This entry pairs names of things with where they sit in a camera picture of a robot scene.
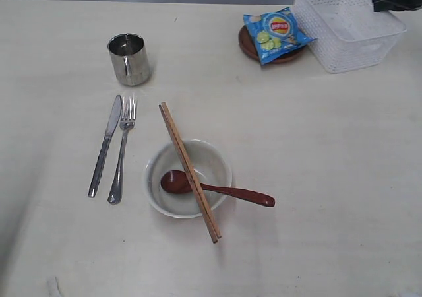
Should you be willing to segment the white perforated plastic basket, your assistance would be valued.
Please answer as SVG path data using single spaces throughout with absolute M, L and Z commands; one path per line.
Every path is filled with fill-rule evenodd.
M 407 30 L 392 13 L 374 12 L 371 0 L 294 0 L 292 12 L 329 73 L 378 65 Z

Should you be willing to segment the blue Lay's chips bag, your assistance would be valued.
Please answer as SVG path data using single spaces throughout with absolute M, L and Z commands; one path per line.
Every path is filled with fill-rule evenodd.
M 298 50 L 316 38 L 301 31 L 290 7 L 261 15 L 243 15 L 261 65 Z

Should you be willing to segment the brown wooden plate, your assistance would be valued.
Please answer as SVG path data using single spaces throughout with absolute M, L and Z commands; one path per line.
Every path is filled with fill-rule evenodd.
M 239 47 L 241 48 L 242 52 L 247 57 L 260 63 L 258 52 L 255 48 L 255 44 L 245 25 L 241 27 L 238 33 L 238 41 L 239 41 Z M 285 55 L 281 55 L 275 60 L 271 61 L 270 64 L 282 64 L 282 63 L 287 63 L 288 61 L 293 61 L 294 59 L 300 57 L 302 53 L 305 51 L 305 49 L 306 49 L 306 46 L 303 46 Z

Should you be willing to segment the white ceramic bowl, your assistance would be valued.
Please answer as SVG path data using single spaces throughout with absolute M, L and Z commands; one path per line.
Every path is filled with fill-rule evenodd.
M 199 139 L 183 141 L 187 154 L 199 181 L 206 185 L 230 187 L 233 182 L 231 167 L 223 154 L 213 145 Z M 163 215 L 189 219 L 201 216 L 193 192 L 168 192 L 163 188 L 171 172 L 182 172 L 177 150 L 168 143 L 149 161 L 144 182 L 146 194 L 153 208 Z

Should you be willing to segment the stainless steel mug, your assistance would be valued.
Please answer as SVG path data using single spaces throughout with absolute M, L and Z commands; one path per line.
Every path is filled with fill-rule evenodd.
M 150 78 L 144 38 L 137 34 L 118 34 L 108 42 L 107 48 L 119 83 L 138 86 Z

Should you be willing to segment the dark wooden spoon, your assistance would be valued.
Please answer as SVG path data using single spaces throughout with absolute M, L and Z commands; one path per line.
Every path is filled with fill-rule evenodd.
M 164 191 L 173 194 L 185 194 L 192 191 L 186 173 L 181 170 L 170 170 L 165 173 L 160 180 L 160 185 Z M 276 204 L 275 198 L 264 193 L 259 193 L 257 191 L 239 189 L 236 187 L 207 185 L 205 183 L 200 183 L 200 186 L 205 190 L 229 195 L 234 198 L 261 205 L 263 207 L 271 208 Z

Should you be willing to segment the silver metal fork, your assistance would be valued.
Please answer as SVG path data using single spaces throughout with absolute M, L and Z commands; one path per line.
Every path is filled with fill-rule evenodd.
M 119 157 L 111 189 L 107 198 L 108 203 L 116 205 L 121 202 L 123 194 L 123 167 L 129 131 L 134 128 L 136 121 L 136 98 L 134 96 L 123 97 L 123 107 L 119 128 L 122 130 Z

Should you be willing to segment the silver metal knife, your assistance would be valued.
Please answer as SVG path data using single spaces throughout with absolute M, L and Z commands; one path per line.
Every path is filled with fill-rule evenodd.
M 117 124 L 120 120 L 120 116 L 121 116 L 121 109 L 122 109 L 122 97 L 120 95 L 117 95 L 115 97 L 112 109 L 111 109 L 111 113 L 108 119 L 108 123 L 107 123 L 107 127 L 105 130 L 105 134 L 103 137 L 103 141 L 102 141 L 102 146 L 100 149 L 100 153 L 98 155 L 98 159 L 96 162 L 96 166 L 94 169 L 94 173 L 92 176 L 92 180 L 90 182 L 90 187 L 88 190 L 88 197 L 95 197 L 97 192 L 98 192 L 98 188 L 99 188 L 99 184 L 100 184 L 100 180 L 102 177 L 102 172 L 104 169 L 104 165 L 106 162 L 106 156 L 107 156 L 107 152 L 108 152 L 108 148 L 111 142 L 111 138 L 113 137 L 114 131 L 117 127 Z

